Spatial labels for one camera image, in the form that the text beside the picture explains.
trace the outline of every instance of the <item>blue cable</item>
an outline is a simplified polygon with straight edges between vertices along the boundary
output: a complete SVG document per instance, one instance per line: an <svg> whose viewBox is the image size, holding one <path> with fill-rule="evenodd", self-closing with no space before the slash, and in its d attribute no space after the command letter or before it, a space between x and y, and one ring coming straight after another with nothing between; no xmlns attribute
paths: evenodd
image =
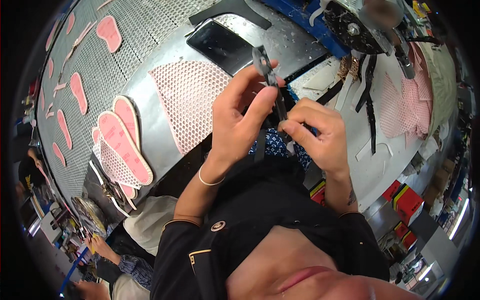
<svg viewBox="0 0 480 300"><path fill-rule="evenodd" d="M73 274L73 271L75 270L75 268L77 267L78 263L80 262L80 260L85 256L85 254L87 253L88 251L88 248L85 248L85 250L82 252L82 254L80 254L77 258L77 260L73 263L72 265L72 268L70 269L70 271L68 272L67 276L65 277L65 280L63 281L63 283L61 284L61 287L60 287L60 294L63 292L63 290L65 289L65 287L67 286L67 283L70 281L70 276L72 276Z"/></svg>

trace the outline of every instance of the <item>rubber band bracelet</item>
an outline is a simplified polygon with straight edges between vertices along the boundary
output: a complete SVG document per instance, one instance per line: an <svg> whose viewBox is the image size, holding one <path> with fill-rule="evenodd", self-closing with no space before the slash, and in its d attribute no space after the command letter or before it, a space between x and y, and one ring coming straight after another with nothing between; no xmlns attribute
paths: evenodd
<svg viewBox="0 0 480 300"><path fill-rule="evenodd" d="M200 181L204 184L204 185L208 185L208 186L214 186L214 185L217 185L217 184L221 184L223 180L225 180L225 177L222 178L222 180L220 180L219 182L217 183L206 183L203 179L202 179L202 176L200 176L200 171L202 171L202 167L200 167L200 169L198 170L198 179L200 179Z"/></svg>

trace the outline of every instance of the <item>perforated metal table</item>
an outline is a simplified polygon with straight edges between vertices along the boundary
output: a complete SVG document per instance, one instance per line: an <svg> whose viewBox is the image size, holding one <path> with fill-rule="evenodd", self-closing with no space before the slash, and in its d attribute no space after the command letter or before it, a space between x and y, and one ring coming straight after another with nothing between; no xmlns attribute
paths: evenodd
<svg viewBox="0 0 480 300"><path fill-rule="evenodd" d="M37 110L39 136L52 177L68 204L70 198L82 194L92 155L91 128L100 112L111 109L116 95L132 99L138 115L142 154L152 171L154 180L140 189L136 202L181 159L155 85L147 73L162 64L180 60L207 60L186 43L186 33L193 29L190 15L199 12L216 0L114 0L96 11L104 0L80 0L73 8L75 25L66 35L66 25L57 37L50 57L54 61L52 78L44 72L41 85L45 94L45 108L53 102L50 111L62 109L72 137L73 147L68 150L56 116L45 119L45 112ZM263 30L246 19L228 14L216 20L228 27L253 46L265 45L271 58L279 60L276 72L281 77L300 69L323 56L326 49L303 29L285 16L264 4L247 0L247 4L272 23ZM119 50L110 54L105 41L98 38L94 27L81 42L65 65L60 83L67 87L53 98L53 88L59 80L61 65L71 46L88 22L100 21L104 16L115 17L123 42ZM82 116L73 96L69 81L74 72L82 76L88 99L88 112ZM64 167L52 150L56 142L67 166Z"/></svg>

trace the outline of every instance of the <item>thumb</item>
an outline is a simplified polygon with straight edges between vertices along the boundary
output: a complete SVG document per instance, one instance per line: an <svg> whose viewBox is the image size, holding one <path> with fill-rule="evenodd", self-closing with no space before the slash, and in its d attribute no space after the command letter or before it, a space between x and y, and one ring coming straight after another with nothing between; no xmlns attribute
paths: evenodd
<svg viewBox="0 0 480 300"><path fill-rule="evenodd" d="M273 86L264 87L258 92L240 121L241 126L259 128L272 110L277 93L277 88Z"/></svg>
<svg viewBox="0 0 480 300"><path fill-rule="evenodd" d="M305 151L307 151L310 156L321 147L316 136L298 122L292 120L281 121L278 124L278 128L287 133L295 142L305 148Z"/></svg>

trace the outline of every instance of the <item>white mesh fabric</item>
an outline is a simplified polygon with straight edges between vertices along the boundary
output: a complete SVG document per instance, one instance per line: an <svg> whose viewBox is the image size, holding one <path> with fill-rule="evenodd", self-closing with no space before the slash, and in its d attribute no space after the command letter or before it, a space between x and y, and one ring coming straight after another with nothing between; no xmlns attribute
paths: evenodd
<svg viewBox="0 0 480 300"><path fill-rule="evenodd" d="M135 189L141 188L141 182L130 171L120 155L107 144L102 132L98 135L98 143L94 144L92 150L110 180Z"/></svg>
<svg viewBox="0 0 480 300"><path fill-rule="evenodd" d="M184 156L212 132L212 104L230 76L207 61L180 61L149 74L167 114L177 148Z"/></svg>
<svg viewBox="0 0 480 300"><path fill-rule="evenodd" d="M402 74L401 94L396 90L390 76L385 74L380 126L385 136L393 138L405 133L407 146L417 137L425 139L432 115L432 83L428 76L423 55L415 44L410 59L414 63L415 78L407 79Z"/></svg>

